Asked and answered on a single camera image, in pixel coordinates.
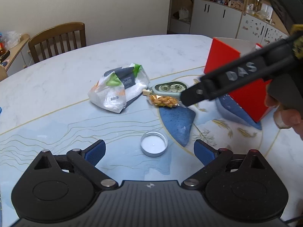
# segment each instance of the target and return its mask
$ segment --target bag of nuts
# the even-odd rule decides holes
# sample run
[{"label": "bag of nuts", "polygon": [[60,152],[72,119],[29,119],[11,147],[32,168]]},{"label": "bag of nuts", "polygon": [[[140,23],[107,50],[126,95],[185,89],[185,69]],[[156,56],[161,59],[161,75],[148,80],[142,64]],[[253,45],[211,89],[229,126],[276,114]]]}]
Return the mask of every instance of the bag of nuts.
[{"label": "bag of nuts", "polygon": [[176,98],[170,96],[158,96],[158,95],[150,95],[149,102],[155,106],[162,107],[177,107],[179,106],[178,100]]}]

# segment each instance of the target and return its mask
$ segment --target white wax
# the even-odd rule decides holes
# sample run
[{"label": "white wax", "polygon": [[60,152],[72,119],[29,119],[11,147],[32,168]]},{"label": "white wax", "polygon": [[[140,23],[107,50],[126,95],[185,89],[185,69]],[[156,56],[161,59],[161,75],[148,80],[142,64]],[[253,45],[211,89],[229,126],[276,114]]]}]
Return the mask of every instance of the white wax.
[{"label": "white wax", "polygon": [[158,154],[165,150],[165,142],[157,135],[149,135],[141,142],[142,148],[151,154]]}]

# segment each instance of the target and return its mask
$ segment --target green and white plastic bag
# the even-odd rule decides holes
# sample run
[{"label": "green and white plastic bag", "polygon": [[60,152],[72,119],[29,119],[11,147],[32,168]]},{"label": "green and white plastic bag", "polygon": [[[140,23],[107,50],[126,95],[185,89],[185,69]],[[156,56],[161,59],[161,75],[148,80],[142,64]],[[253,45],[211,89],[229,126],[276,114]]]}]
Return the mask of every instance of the green and white plastic bag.
[{"label": "green and white plastic bag", "polygon": [[104,73],[88,92],[92,103],[106,110],[120,113],[142,94],[149,84],[143,67],[131,64]]}]

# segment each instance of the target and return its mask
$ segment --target white container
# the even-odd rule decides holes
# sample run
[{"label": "white container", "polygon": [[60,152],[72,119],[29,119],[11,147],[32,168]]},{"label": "white container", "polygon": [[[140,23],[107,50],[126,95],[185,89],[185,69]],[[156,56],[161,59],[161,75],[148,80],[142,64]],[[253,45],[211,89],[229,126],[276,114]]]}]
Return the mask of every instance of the white container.
[{"label": "white container", "polygon": [[261,10],[263,10],[264,12],[266,12],[267,7],[268,7],[267,4],[262,3]]},{"label": "white container", "polygon": [[148,131],[141,137],[141,150],[148,157],[159,157],[167,149],[168,140],[158,131]]},{"label": "white container", "polygon": [[268,13],[267,20],[271,20],[271,18],[272,18],[272,12],[273,12],[272,6],[268,5],[266,12]]}]

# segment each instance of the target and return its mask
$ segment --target black cable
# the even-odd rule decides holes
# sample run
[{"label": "black cable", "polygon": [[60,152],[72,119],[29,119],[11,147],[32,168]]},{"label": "black cable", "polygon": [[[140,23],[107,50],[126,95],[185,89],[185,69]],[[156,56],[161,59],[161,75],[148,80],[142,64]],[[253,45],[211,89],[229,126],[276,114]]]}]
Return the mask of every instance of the black cable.
[{"label": "black cable", "polygon": [[299,221],[303,219],[303,215],[299,216],[299,217],[295,217],[295,218],[291,218],[289,220],[284,221],[284,223],[286,223],[287,225],[296,221]]}]

